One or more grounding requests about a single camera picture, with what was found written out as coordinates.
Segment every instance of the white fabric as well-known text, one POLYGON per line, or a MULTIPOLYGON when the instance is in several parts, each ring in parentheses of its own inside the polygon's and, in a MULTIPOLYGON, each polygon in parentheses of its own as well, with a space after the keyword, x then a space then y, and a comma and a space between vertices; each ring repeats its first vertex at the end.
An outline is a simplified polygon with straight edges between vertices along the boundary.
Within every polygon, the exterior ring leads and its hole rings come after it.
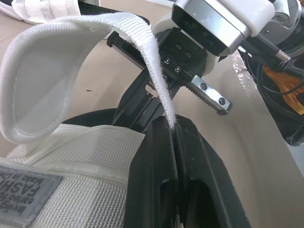
POLYGON ((20 18, 32 24, 80 15, 78 0, 13 0, 11 5, 20 18))
POLYGON ((103 14, 56 19, 31 27, 12 41, 0 68, 0 128, 7 140, 32 143, 60 125, 82 63, 110 27, 130 37, 141 52, 170 128, 174 127, 174 108, 150 27, 133 14, 103 14))
POLYGON ((0 158, 0 165, 64 176, 29 227, 122 228, 129 166, 144 135, 115 126, 60 128, 42 143, 56 147, 39 145, 23 157, 24 164, 16 162, 16 150, 0 158))

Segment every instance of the shoe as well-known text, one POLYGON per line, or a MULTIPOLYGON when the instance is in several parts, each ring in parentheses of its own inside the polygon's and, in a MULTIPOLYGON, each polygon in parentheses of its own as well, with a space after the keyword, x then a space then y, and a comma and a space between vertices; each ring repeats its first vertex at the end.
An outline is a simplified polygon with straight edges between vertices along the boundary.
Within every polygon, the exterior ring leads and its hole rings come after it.
MULTIPOLYGON (((50 0, 40 0, 40 4, 33 3, 32 0, 0 0, 0 11, 32 25, 46 23, 65 16, 99 15, 119 12, 78 0, 56 0, 52 1, 52 5, 50 4, 50 0)), ((150 25, 148 19, 141 18, 150 25)))

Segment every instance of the screw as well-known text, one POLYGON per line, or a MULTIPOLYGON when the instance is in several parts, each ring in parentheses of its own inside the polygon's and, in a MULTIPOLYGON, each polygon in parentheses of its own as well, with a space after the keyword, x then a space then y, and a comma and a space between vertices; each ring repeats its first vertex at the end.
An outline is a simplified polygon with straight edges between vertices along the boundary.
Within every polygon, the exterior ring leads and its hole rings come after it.
POLYGON ((181 67, 180 67, 180 66, 176 66, 176 67, 175 67, 175 71, 176 71, 177 73, 180 73, 180 72, 181 72, 181 67))
POLYGON ((200 84, 200 88, 201 88, 202 90, 206 90, 206 89, 208 88, 208 86, 207 86, 206 83, 202 83, 202 84, 200 84))
POLYGON ((223 97, 221 97, 221 98, 218 100, 218 102, 219 102, 220 105, 226 104, 226 101, 225 101, 225 99, 224 99, 223 97))
POLYGON ((171 61, 171 59, 170 59, 169 57, 165 59, 165 64, 168 64, 168 65, 169 65, 171 62, 172 62, 172 61, 171 61))

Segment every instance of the orange object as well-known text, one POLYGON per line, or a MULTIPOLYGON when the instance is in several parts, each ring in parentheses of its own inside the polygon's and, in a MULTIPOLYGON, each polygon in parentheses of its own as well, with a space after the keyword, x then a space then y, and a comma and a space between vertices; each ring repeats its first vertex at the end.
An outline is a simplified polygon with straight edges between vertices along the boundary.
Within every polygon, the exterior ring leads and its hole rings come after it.
MULTIPOLYGON (((279 87, 280 91, 282 93, 289 91, 290 89, 294 88, 298 84, 300 84, 300 81, 296 79, 295 77, 292 77, 285 73, 277 73, 269 69, 268 67, 264 67, 264 72, 268 77, 273 80, 273 82, 279 87)), ((291 94, 284 95, 283 98, 286 101, 286 103, 297 113, 300 115, 304 114, 304 106, 298 101, 297 95, 300 93, 304 93, 304 86, 297 89, 291 94)))

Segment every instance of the gray label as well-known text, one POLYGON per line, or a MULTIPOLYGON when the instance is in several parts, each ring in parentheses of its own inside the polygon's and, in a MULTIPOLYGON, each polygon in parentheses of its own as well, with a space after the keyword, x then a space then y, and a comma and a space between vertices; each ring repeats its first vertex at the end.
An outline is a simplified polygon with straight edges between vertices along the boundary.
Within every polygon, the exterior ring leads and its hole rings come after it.
POLYGON ((0 165, 0 222, 27 226, 42 209, 62 176, 0 165))

